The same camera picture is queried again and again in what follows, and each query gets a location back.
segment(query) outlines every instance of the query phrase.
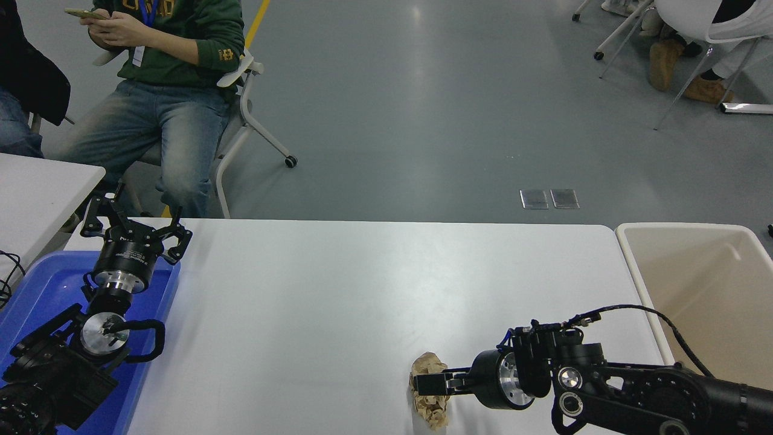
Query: black jacket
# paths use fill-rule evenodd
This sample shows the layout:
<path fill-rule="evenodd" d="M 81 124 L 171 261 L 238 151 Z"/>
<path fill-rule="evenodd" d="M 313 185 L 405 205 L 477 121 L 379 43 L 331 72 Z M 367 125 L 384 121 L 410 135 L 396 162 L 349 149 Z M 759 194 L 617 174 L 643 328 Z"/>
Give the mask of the black jacket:
<path fill-rule="evenodd" d="M 70 82 L 24 37 L 15 0 L 0 0 L 0 86 L 22 109 L 62 123 L 70 103 Z"/>

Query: brown boot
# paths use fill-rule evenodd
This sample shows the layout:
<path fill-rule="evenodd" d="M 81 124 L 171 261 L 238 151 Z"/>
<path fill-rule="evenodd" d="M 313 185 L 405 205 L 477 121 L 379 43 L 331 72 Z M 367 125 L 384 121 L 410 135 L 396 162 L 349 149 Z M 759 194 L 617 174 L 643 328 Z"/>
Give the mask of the brown boot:
<path fill-rule="evenodd" d="M 701 76 L 695 77 L 687 89 L 684 90 L 684 96 L 691 100 L 705 101 L 706 103 L 718 104 L 720 98 L 726 91 L 722 85 L 722 80 L 706 80 Z M 727 93 L 724 99 L 725 103 L 733 101 L 733 91 Z"/>
<path fill-rule="evenodd" d="M 671 87 L 671 77 L 684 46 L 674 39 L 664 39 L 649 47 L 649 83 L 658 91 L 667 91 Z"/>

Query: black cable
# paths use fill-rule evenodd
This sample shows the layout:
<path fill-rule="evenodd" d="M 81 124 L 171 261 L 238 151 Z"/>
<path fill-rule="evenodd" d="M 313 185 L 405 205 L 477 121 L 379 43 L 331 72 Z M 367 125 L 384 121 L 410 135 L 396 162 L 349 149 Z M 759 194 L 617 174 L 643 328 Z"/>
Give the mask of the black cable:
<path fill-rule="evenodd" d="M 24 270 L 24 266 L 22 266 L 22 258 L 18 254 L 12 254 L 0 249 L 0 255 L 7 257 L 14 263 L 14 266 L 8 276 L 6 276 L 5 279 L 0 279 L 0 308 L 3 308 L 11 299 L 11 285 L 9 283 L 11 282 L 13 274 L 16 273 L 17 270 L 20 270 L 22 272 L 22 276 L 24 276 L 27 274 L 27 271 Z"/>
<path fill-rule="evenodd" d="M 605 311 L 612 311 L 612 310 L 620 310 L 623 308 L 632 308 L 635 310 L 642 310 L 646 311 L 648 313 L 657 314 L 658 317 L 663 319 L 670 327 L 671 330 L 674 333 L 674 337 L 676 338 L 676 342 L 679 343 L 679 346 L 682 347 L 684 352 L 687 354 L 687 357 L 690 359 L 690 361 L 693 362 L 693 364 L 698 367 L 698 369 L 708 378 L 713 378 L 714 375 L 709 372 L 709 369 L 706 368 L 705 365 L 703 365 L 702 362 L 700 362 L 700 359 L 698 359 L 697 355 L 693 352 L 692 349 L 690 349 L 690 346 L 687 345 L 687 342 L 684 340 L 684 337 L 682 337 L 681 333 L 678 329 L 676 329 L 676 325 L 668 318 L 665 314 L 659 312 L 658 310 L 652 309 L 650 307 L 644 307 L 643 305 L 633 305 L 633 304 L 627 304 L 623 303 L 620 305 L 610 305 L 607 307 L 598 308 L 596 310 L 588 311 L 587 313 L 578 314 L 577 316 L 572 317 L 567 321 L 567 327 L 574 327 L 582 323 L 583 319 L 586 319 L 588 317 L 591 317 L 595 314 L 600 314 Z"/>

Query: smartphone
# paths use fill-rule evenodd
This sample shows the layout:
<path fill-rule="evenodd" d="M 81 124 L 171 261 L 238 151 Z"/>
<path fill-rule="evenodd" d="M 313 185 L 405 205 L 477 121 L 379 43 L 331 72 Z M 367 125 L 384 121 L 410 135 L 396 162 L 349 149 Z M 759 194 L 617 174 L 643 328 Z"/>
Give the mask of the smartphone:
<path fill-rule="evenodd" d="M 86 9 L 65 8 L 64 12 L 81 18 L 106 19 L 102 15 L 99 15 L 96 12 L 87 11 Z"/>

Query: lanyard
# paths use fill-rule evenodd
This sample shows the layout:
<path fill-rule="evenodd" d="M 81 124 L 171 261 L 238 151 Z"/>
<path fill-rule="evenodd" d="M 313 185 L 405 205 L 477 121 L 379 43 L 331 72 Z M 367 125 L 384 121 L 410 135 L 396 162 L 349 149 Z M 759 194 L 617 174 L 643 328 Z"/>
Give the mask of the lanyard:
<path fill-rule="evenodd" d="M 153 21 L 155 20 L 155 11 L 158 9 L 158 0 L 153 0 L 153 6 L 151 7 L 150 15 L 148 15 L 148 3 L 143 0 L 140 11 L 142 12 L 142 22 L 147 27 L 153 27 Z"/>

